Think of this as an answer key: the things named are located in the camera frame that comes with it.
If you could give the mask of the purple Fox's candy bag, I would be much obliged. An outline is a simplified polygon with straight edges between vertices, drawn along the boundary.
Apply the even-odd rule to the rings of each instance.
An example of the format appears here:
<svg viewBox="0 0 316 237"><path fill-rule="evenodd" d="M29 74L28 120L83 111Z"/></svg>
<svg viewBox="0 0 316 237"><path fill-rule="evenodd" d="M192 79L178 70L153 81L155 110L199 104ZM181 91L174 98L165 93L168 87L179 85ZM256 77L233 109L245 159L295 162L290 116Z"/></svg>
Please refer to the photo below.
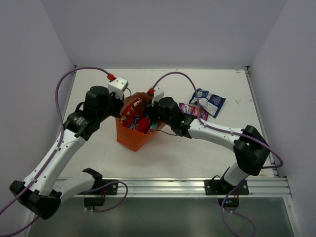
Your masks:
<svg viewBox="0 0 316 237"><path fill-rule="evenodd" d="M196 106L192 106L192 105L185 104L185 103L179 103L179 108L183 113L186 113L189 115L194 115L194 116L198 115L198 109ZM199 109L199 117L202 120L208 119L208 112L202 107L200 107L200 109Z"/></svg>

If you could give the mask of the orange paper bag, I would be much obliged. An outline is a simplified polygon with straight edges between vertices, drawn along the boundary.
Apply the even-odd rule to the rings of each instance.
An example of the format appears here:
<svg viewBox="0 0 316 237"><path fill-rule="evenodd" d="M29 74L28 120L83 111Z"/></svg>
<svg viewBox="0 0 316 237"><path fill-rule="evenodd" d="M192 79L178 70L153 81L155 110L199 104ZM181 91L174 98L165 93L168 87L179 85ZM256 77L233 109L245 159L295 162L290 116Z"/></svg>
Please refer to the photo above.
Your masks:
<svg viewBox="0 0 316 237"><path fill-rule="evenodd" d="M129 104L131 104L134 101L134 99L138 97L144 99L147 102L146 107L152 98L148 95L147 92L136 92L134 94L131 94L129 97L124 99L124 106L120 112L120 116L123 110ZM152 134L144 134L135 130L130 130L127 127L123 126L120 121L120 118L116 119L117 142L119 142L120 144L134 152L138 151L142 146L148 143L158 132L160 132L165 127L165 123L158 122L158 129L156 132Z"/></svg>

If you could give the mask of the blue white snack packet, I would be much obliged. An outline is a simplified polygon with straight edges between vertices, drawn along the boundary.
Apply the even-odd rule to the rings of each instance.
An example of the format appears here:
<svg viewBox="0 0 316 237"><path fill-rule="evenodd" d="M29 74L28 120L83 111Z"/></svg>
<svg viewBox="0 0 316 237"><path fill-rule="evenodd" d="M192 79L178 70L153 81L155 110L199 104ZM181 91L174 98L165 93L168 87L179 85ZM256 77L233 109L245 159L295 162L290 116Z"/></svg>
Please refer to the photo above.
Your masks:
<svg viewBox="0 0 316 237"><path fill-rule="evenodd" d="M189 100L189 104L197 105L198 101L199 105L216 119L224 103L226 102L226 98L212 94L208 90L198 88L197 93L194 93Z"/></svg>

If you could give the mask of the green wafer packet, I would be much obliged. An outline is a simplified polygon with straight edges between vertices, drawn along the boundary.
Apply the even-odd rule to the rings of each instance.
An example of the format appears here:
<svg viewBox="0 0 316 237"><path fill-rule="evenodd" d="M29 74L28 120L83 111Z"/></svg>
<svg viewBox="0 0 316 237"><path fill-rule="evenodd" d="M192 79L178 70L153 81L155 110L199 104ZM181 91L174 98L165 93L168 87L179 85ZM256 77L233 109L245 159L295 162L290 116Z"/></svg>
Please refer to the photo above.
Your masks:
<svg viewBox="0 0 316 237"><path fill-rule="evenodd" d="M152 134L152 133L156 132L157 129L158 129L158 122L157 122L157 121L154 121L154 122L151 124L149 130L147 131L147 134Z"/></svg>

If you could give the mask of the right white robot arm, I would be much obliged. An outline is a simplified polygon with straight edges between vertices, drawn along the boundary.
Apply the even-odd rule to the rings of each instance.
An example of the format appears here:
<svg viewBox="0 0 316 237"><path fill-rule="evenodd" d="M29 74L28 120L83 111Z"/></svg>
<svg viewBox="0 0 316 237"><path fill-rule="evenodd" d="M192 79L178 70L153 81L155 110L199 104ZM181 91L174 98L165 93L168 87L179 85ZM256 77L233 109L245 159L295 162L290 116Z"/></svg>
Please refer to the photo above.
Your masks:
<svg viewBox="0 0 316 237"><path fill-rule="evenodd" d="M209 123L182 112L171 97L151 99L147 111L153 121L168 125L177 136L205 140L235 154L236 162L220 180L220 188L226 194L235 191L248 176L258 176L270 154L267 142L255 127L227 128Z"/></svg>

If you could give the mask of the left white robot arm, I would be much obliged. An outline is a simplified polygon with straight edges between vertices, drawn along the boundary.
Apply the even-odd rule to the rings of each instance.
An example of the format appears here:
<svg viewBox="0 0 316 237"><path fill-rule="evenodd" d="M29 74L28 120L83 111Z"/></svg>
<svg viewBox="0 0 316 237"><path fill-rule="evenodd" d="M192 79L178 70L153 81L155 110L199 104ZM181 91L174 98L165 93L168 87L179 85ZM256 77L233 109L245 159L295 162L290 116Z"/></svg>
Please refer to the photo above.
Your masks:
<svg viewBox="0 0 316 237"><path fill-rule="evenodd" d="M73 155L89 140L108 117L118 118L124 92L103 86L87 91L85 101L68 115L60 137L39 165L24 180L13 181L9 189L20 204L46 220L60 205L78 194L97 194L102 190L102 174L92 168L62 182L57 179Z"/></svg>

